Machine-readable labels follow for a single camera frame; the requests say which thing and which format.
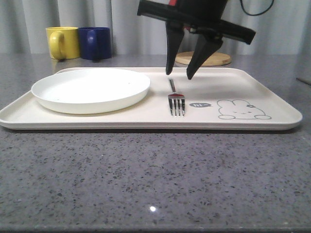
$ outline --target speckled stone surface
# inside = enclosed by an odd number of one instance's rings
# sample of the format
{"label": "speckled stone surface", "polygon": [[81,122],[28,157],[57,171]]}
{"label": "speckled stone surface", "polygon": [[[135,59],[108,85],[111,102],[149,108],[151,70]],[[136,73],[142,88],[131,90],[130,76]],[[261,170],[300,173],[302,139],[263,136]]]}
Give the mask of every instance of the speckled stone surface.
{"label": "speckled stone surface", "polygon": [[[299,110],[284,132],[0,128],[1,231],[311,232],[310,56],[233,56]],[[69,67],[163,67],[163,55],[56,63],[0,55],[0,108]]]}

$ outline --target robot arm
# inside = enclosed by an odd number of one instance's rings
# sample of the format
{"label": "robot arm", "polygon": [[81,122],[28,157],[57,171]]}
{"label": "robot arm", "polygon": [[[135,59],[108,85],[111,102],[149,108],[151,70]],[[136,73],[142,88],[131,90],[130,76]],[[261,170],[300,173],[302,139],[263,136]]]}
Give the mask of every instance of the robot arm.
{"label": "robot arm", "polygon": [[192,79],[203,62],[223,44],[222,37],[250,44],[255,36],[252,29],[221,20],[227,0],[171,0],[169,5],[140,0],[137,15],[166,21],[166,74],[173,69],[184,37],[184,29],[199,34],[193,57],[187,67]]}

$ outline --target blue mug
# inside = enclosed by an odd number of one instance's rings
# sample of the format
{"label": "blue mug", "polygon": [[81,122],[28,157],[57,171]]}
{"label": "blue mug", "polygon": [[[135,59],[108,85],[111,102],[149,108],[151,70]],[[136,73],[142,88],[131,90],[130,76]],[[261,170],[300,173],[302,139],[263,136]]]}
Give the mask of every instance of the blue mug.
{"label": "blue mug", "polygon": [[78,28],[80,56],[88,60],[111,58],[110,29],[105,27]]}

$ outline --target fork handle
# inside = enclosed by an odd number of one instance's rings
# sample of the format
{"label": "fork handle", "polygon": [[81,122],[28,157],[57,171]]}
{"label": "fork handle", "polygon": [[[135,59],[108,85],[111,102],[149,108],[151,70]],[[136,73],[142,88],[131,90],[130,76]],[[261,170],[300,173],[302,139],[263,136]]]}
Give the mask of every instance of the fork handle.
{"label": "fork handle", "polygon": [[175,90],[175,85],[174,85],[174,80],[173,80],[173,78],[169,78],[169,82],[170,82],[172,91],[175,93],[176,90]]}

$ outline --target bunny drawing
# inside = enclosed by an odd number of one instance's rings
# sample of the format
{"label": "bunny drawing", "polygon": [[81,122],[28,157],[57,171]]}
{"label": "bunny drawing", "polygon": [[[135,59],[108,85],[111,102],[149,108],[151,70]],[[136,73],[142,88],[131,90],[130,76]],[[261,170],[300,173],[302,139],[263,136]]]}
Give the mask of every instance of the bunny drawing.
{"label": "bunny drawing", "polygon": [[264,111],[245,100],[219,100],[220,119],[271,119]]}

